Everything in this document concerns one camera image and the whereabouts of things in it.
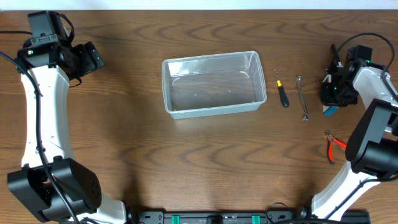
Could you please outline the blue white cardboard box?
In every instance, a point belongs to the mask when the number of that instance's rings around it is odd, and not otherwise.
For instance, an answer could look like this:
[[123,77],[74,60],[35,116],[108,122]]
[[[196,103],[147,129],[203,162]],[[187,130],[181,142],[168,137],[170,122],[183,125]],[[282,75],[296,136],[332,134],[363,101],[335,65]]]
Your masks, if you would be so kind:
[[338,106],[325,106],[323,105],[323,114],[331,116],[339,107]]

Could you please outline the silver combination wrench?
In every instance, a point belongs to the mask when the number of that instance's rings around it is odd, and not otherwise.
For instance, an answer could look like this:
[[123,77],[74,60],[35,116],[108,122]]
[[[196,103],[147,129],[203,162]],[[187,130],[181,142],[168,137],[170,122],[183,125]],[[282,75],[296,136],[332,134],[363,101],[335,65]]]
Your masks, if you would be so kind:
[[302,77],[300,75],[297,75],[296,80],[297,80],[298,92],[299,92],[300,99],[301,99],[302,106],[303,106],[303,112],[304,112],[303,120],[308,121],[308,109],[305,104],[305,98],[304,98],[303,91],[301,88]]

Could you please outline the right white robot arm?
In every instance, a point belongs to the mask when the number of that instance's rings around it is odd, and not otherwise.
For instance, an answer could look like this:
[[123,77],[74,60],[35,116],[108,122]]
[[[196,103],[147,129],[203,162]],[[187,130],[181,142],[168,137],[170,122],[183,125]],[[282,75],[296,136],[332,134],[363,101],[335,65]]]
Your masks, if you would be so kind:
[[397,91],[390,75],[374,67],[360,68],[353,78],[366,111],[348,139],[346,161],[328,186],[311,201],[308,214],[341,220],[345,211],[370,188],[397,179]]

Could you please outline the clear plastic container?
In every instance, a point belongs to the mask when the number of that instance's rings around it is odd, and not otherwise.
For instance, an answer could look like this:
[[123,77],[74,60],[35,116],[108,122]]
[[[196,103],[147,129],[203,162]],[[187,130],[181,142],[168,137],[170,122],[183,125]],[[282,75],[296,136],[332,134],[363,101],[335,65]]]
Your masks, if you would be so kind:
[[256,111],[267,100],[256,51],[164,60],[162,91],[173,119]]

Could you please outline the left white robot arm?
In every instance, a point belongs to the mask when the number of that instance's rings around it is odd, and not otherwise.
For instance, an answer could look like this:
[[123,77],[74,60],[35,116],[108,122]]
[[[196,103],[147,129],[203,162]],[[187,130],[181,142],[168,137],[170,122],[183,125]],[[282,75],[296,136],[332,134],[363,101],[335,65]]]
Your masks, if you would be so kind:
[[27,139],[20,170],[7,176],[10,192],[42,223],[127,223],[125,203],[102,193],[70,143],[70,81],[104,65],[93,43],[32,44],[12,62],[25,91]]

